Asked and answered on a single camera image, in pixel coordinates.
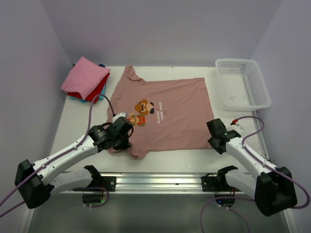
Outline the dusty pink printed t shirt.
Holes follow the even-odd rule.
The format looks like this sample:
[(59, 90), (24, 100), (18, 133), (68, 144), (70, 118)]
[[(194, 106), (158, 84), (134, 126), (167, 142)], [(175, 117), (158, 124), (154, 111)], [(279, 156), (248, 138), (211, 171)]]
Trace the dusty pink printed t shirt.
[(128, 153), (136, 159), (151, 151), (210, 149), (207, 122), (214, 119), (204, 78), (145, 81), (126, 66), (107, 109), (126, 113), (134, 125)]

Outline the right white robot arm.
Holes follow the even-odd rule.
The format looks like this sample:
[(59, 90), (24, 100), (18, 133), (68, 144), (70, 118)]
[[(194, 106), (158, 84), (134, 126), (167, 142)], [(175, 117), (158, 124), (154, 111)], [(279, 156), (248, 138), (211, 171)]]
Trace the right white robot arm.
[(218, 118), (207, 122), (211, 135), (208, 143), (219, 154), (227, 153), (246, 168), (248, 174), (236, 166), (217, 172), (216, 184), (221, 190), (236, 188), (251, 197), (265, 216), (271, 216), (297, 205), (292, 175), (286, 167), (278, 168), (258, 155), (235, 130), (227, 130)]

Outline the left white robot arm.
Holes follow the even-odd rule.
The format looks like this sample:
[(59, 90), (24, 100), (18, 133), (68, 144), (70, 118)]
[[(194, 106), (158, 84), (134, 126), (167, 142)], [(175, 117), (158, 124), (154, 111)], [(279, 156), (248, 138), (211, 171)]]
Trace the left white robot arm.
[(69, 190), (106, 192), (99, 171), (92, 165), (65, 172), (79, 161), (103, 150), (126, 150), (133, 124), (124, 116), (91, 127), (65, 149), (42, 160), (19, 163), (15, 178), (21, 197), (29, 209), (44, 204), (51, 196)]

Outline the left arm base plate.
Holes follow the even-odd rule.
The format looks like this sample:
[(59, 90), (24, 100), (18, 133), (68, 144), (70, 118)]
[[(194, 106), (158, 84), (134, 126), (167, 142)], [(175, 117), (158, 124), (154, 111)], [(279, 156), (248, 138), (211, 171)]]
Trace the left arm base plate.
[(95, 178), (84, 188), (75, 188), (73, 191), (104, 191), (114, 192), (116, 189), (117, 178), (115, 176), (101, 176)]

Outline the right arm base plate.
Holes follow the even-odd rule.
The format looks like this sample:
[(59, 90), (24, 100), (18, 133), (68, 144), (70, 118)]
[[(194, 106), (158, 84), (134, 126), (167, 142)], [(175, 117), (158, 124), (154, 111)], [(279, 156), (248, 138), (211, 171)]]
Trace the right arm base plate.
[(214, 175), (212, 173), (201, 177), (201, 187), (203, 192), (232, 191), (232, 187), (227, 184), (224, 175)]

